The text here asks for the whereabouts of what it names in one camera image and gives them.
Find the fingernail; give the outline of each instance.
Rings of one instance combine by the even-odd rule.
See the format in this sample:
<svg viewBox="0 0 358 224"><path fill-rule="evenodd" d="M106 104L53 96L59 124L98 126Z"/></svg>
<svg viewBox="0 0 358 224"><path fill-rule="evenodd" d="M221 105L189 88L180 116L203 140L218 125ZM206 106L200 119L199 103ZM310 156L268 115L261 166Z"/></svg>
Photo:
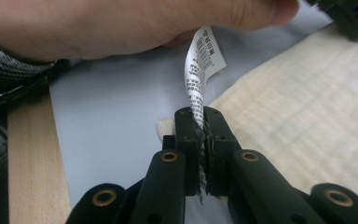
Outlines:
<svg viewBox="0 0 358 224"><path fill-rule="evenodd" d="M274 25L281 25L290 21L298 11L298 2L295 0L276 0L275 12L270 22Z"/></svg>

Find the black object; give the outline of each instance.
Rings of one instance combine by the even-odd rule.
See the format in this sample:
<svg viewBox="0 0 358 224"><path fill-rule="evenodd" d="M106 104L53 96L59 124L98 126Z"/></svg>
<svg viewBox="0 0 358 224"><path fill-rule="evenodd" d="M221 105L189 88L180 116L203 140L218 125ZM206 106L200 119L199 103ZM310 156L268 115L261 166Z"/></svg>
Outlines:
<svg viewBox="0 0 358 224"><path fill-rule="evenodd" d="M358 41L358 0L307 1L324 11L348 39Z"/></svg>
<svg viewBox="0 0 358 224"><path fill-rule="evenodd" d="M178 110L176 136L164 136L145 179L127 190L110 184L89 190L67 224L184 223L185 196L199 190L201 163L206 191L228 196L236 224L358 224L355 193L333 184L317 185L311 195L294 189L261 153L241 149L219 111L204 107L204 118L202 130L189 107Z"/></svg>

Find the wood strip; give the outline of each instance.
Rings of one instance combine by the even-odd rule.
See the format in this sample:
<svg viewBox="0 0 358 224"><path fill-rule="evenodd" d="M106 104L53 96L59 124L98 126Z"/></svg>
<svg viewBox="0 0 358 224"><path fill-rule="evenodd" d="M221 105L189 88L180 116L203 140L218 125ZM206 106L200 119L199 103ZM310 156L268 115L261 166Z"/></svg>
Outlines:
<svg viewBox="0 0 358 224"><path fill-rule="evenodd" d="M71 206L48 86L8 108L10 223L64 223Z"/></svg>

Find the metal rivet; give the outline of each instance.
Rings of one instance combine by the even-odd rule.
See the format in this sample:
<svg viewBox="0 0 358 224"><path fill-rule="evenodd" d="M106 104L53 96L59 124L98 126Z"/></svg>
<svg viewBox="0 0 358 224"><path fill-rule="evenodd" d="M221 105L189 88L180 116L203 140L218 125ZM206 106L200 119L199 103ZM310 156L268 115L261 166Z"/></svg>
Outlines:
<svg viewBox="0 0 358 224"><path fill-rule="evenodd" d="M258 161L258 156L252 152L244 152L241 157L245 161Z"/></svg>
<svg viewBox="0 0 358 224"><path fill-rule="evenodd" d="M173 152L166 152L161 155L161 159L163 161L176 161L178 159L178 155Z"/></svg>
<svg viewBox="0 0 358 224"><path fill-rule="evenodd" d="M327 189L324 191L324 196L326 196L326 198L330 202L338 204L340 206L343 207L353 206L353 200L351 199L351 197L339 190Z"/></svg>
<svg viewBox="0 0 358 224"><path fill-rule="evenodd" d="M112 189L102 189L94 194L92 203L98 207L104 207L115 201L117 195Z"/></svg>

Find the cream fabric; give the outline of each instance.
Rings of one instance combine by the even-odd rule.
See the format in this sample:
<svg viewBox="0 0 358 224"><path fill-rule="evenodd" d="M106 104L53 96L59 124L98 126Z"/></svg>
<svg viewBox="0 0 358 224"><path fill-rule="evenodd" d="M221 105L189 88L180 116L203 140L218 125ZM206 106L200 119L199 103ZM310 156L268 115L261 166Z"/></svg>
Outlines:
<svg viewBox="0 0 358 224"><path fill-rule="evenodd" d="M358 43L335 26L244 75L211 107L295 188L331 182L358 194Z"/></svg>

